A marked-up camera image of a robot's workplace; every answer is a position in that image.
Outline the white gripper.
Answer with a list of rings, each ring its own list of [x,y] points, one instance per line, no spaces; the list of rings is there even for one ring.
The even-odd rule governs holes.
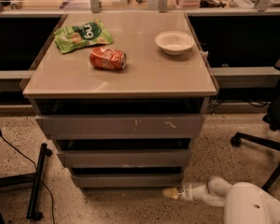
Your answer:
[[[209,206],[223,207],[231,184],[225,179],[212,176],[206,183],[184,183],[180,189],[166,188],[162,190],[164,197],[185,201],[203,202]]]

